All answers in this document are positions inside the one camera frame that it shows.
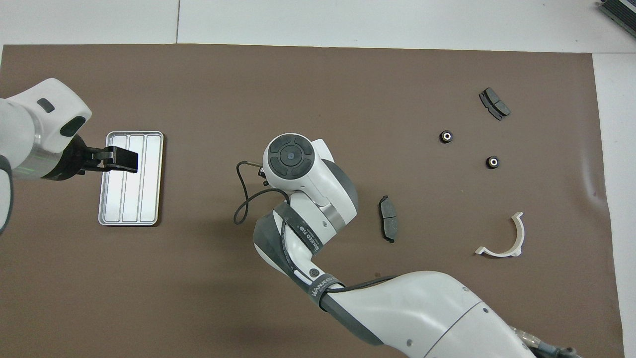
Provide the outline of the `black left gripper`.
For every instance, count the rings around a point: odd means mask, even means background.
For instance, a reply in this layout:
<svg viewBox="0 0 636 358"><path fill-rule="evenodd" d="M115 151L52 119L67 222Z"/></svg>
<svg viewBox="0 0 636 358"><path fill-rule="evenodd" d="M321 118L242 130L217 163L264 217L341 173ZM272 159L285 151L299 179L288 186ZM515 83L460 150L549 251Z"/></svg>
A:
<svg viewBox="0 0 636 358"><path fill-rule="evenodd" d="M107 153L106 161L110 163L110 169L99 168L105 157L96 159L93 155ZM75 135L65 150L57 165L52 169L45 179L62 181L72 178L75 175L84 175L85 172L108 172L119 171L137 173L138 154L128 149L117 146L107 146L103 149L88 147L80 135Z"/></svg>

